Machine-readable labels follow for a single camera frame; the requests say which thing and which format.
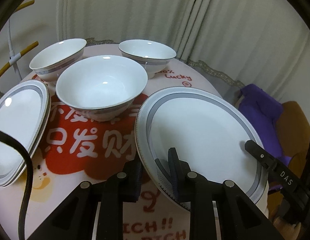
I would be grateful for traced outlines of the white stand with yellow hoops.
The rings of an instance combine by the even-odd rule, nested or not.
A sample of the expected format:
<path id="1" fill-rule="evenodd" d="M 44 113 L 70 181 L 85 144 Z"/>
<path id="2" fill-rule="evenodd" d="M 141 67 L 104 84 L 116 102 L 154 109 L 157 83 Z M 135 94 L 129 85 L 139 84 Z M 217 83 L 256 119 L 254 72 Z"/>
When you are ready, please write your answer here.
<path id="1" fill-rule="evenodd" d="M 18 65 L 17 65 L 17 61 L 20 60 L 25 54 L 27 54 L 28 52 L 30 52 L 31 50 L 33 50 L 34 48 L 36 48 L 38 46 L 38 41 L 30 44 L 29 46 L 27 46 L 25 49 L 23 49 L 22 51 L 20 51 L 18 54 L 15 54 L 15 51 L 13 49 L 13 45 L 12 45 L 12 36 L 11 36 L 11 20 L 8 20 L 8 24 L 7 24 L 7 41 L 8 41 L 8 45 L 9 45 L 9 56 L 10 59 L 9 61 L 0 69 L 0 78 L 2 77 L 2 75 L 10 68 L 13 67 L 14 72 L 16 74 L 16 76 L 18 77 L 18 80 L 21 81 L 22 80 L 22 76 L 20 74 L 20 71 L 18 69 Z"/>

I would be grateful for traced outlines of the purple blanket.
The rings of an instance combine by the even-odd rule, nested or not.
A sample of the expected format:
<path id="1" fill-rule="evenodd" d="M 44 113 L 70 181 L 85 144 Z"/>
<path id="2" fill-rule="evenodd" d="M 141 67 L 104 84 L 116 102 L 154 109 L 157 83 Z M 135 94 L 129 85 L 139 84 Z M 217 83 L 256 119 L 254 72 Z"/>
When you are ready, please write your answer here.
<path id="1" fill-rule="evenodd" d="M 276 122 L 284 111 L 282 104 L 254 84 L 241 88 L 240 98 L 239 111 L 258 133 L 264 149 L 287 166 L 291 157 L 284 155 L 276 133 Z"/>

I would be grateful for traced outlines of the white porcelain bowl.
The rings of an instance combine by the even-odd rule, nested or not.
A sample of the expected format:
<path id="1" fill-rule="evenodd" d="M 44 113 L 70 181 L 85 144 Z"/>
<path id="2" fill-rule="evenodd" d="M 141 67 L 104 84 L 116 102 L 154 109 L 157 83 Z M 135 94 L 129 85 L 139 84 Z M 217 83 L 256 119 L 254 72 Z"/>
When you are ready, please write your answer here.
<path id="1" fill-rule="evenodd" d="M 149 40 L 126 40 L 118 45 L 123 57 L 141 64 L 151 79 L 156 73 L 164 70 L 167 64 L 176 57 L 176 52 L 167 45 Z"/>
<path id="2" fill-rule="evenodd" d="M 132 59 L 100 55 L 80 60 L 58 78 L 56 95 L 76 112 L 95 121 L 110 121 L 145 89 L 146 70 Z"/>
<path id="3" fill-rule="evenodd" d="M 46 81 L 55 82 L 69 66 L 82 59 L 87 41 L 71 38 L 56 42 L 40 51 L 29 63 L 29 68 Z"/>

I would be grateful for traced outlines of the beige pleated curtain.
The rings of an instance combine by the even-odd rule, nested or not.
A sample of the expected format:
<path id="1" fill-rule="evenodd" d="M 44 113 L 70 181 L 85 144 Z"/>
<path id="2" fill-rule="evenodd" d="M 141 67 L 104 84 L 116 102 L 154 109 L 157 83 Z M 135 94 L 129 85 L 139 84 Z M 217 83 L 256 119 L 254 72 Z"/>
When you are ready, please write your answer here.
<path id="1" fill-rule="evenodd" d="M 57 0 L 60 39 L 173 48 L 222 96 L 255 84 L 310 104 L 310 30 L 287 0 Z"/>

